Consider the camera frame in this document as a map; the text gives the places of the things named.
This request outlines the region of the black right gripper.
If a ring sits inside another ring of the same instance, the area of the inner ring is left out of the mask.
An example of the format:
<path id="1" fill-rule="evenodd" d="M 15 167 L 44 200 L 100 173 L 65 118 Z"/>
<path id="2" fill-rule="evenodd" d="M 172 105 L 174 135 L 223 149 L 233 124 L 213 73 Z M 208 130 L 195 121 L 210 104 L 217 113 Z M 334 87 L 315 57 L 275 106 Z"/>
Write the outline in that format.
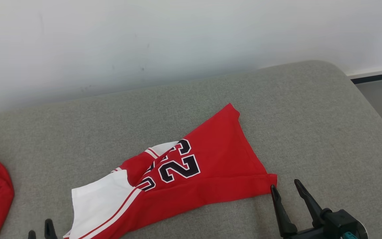
<path id="1" fill-rule="evenodd" d="M 294 179 L 294 184 L 300 197 L 306 203 L 306 207 L 312 218 L 313 228 L 297 231 L 296 225 L 291 223 L 288 214 L 282 205 L 282 198 L 276 186 L 271 185 L 270 193 L 273 200 L 280 236 L 283 239 L 327 239 L 323 233 L 323 226 L 325 225 L 323 217 L 326 212 L 331 212 L 331 210 L 329 208 L 321 208 L 299 179 Z"/>

